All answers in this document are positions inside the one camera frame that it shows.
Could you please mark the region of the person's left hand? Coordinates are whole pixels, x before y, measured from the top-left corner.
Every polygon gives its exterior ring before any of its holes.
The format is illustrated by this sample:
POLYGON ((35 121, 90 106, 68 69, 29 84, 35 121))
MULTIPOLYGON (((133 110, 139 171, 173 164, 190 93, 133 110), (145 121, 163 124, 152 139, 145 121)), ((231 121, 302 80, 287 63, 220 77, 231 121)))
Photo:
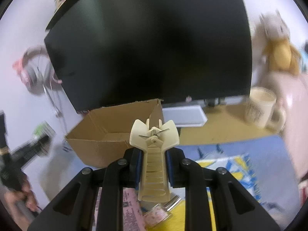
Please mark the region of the person's left hand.
POLYGON ((13 218, 14 222, 19 226, 20 229, 27 230, 31 221, 19 210, 17 203, 23 202, 25 200, 26 203, 24 205, 32 212, 37 212, 38 205, 26 174, 23 174, 22 190, 6 190, 4 193, 4 199, 7 203, 8 212, 13 218))

